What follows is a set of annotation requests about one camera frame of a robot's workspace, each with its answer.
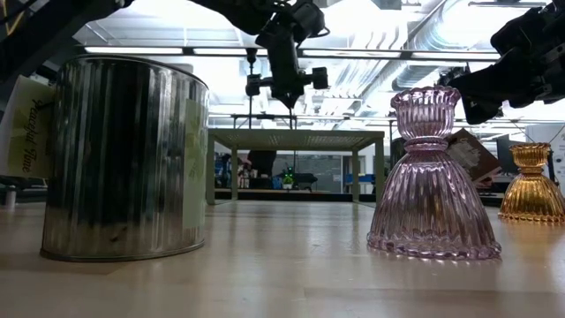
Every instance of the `glass candle holder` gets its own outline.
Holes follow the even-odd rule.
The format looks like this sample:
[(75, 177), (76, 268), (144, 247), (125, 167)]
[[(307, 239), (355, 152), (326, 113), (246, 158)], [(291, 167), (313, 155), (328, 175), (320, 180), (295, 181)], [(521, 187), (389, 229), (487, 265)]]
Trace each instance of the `glass candle holder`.
[(501, 219), (547, 223), (565, 222), (565, 202), (557, 186), (542, 168), (550, 145), (528, 143), (510, 148), (520, 174), (512, 181), (502, 201)]
[(424, 87), (396, 95), (407, 154), (396, 164), (375, 209), (370, 247), (435, 259), (489, 259), (501, 246), (471, 179), (445, 150), (460, 95)]

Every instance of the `ribbed glass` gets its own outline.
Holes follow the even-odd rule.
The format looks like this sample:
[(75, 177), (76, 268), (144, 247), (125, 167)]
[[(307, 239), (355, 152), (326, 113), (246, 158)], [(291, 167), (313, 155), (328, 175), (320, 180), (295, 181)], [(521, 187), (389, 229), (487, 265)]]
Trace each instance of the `ribbed glass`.
[(165, 64), (107, 55), (64, 64), (41, 254), (127, 261), (202, 246), (207, 106), (206, 85)]
[(565, 202), (555, 184), (542, 175), (550, 145), (530, 143), (510, 148), (514, 163), (520, 167), (504, 196), (499, 217), (502, 219), (548, 223), (565, 222)]
[(408, 152), (376, 208), (371, 247), (437, 259), (489, 259), (501, 252), (475, 186), (445, 152), (459, 93), (424, 87), (395, 96), (398, 131)]

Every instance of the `computer monitor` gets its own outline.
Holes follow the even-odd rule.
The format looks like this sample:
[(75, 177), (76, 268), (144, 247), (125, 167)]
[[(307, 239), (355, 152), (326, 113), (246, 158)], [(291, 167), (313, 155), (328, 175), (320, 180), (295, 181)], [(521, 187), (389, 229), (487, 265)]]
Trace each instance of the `computer monitor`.
[(512, 141), (509, 136), (500, 137), (496, 140), (496, 152), (498, 155), (498, 161), (501, 164), (502, 172), (513, 174), (518, 173), (518, 166), (514, 163), (514, 157), (512, 157), (510, 147), (523, 143), (524, 142), (520, 141)]

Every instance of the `pink glass candle holder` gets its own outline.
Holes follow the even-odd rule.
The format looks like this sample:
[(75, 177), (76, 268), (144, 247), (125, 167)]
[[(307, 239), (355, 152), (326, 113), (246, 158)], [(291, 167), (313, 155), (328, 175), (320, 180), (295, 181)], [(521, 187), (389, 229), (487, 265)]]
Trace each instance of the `pink glass candle holder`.
[(445, 152), (460, 97), (451, 87), (424, 87), (392, 99), (407, 154), (388, 176), (367, 234), (370, 247), (451, 260), (500, 254), (475, 186)]

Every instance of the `amber glass candle holder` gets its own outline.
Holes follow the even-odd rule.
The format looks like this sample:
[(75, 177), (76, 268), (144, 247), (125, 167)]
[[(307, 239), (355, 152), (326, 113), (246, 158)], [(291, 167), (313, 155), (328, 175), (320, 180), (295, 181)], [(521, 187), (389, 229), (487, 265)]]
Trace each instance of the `amber glass candle holder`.
[(550, 145), (529, 143), (510, 148), (514, 163), (520, 167), (502, 201), (499, 217), (507, 220), (562, 223), (565, 201), (557, 186), (542, 175)]

